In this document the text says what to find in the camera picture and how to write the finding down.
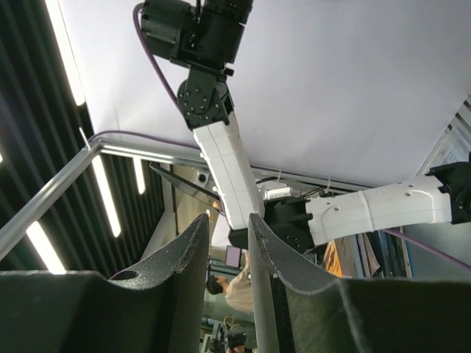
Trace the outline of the person in beige shirt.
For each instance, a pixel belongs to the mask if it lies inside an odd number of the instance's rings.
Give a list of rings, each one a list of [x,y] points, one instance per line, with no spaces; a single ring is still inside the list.
[[[223,294],[226,303],[243,313],[254,313],[254,300],[252,294],[252,275],[249,253],[244,254],[244,267],[239,274],[229,280],[227,277],[210,275],[205,287],[211,295]]]

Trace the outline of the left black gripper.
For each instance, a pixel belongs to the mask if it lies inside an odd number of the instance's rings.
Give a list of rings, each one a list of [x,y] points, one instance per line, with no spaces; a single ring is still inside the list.
[[[145,1],[141,30],[153,55],[184,67],[233,64],[253,1]]]

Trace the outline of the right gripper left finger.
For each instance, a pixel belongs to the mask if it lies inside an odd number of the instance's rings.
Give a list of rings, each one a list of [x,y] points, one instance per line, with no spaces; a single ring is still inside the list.
[[[3,352],[197,352],[209,222],[106,279],[92,271],[1,273]]]

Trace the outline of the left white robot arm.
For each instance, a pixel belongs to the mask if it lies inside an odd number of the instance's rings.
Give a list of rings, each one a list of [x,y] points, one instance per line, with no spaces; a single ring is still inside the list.
[[[251,1],[145,1],[133,24],[151,63],[188,70],[168,95],[214,182],[233,246],[249,248],[251,217],[298,252],[333,240],[412,224],[470,221],[470,163],[439,165],[406,182],[350,193],[282,176],[257,178],[244,149],[227,80]]]

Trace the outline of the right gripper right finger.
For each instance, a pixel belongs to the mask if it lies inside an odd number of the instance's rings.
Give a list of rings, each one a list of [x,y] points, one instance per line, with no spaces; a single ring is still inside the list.
[[[259,352],[468,352],[470,283],[336,277],[256,213],[249,255]]]

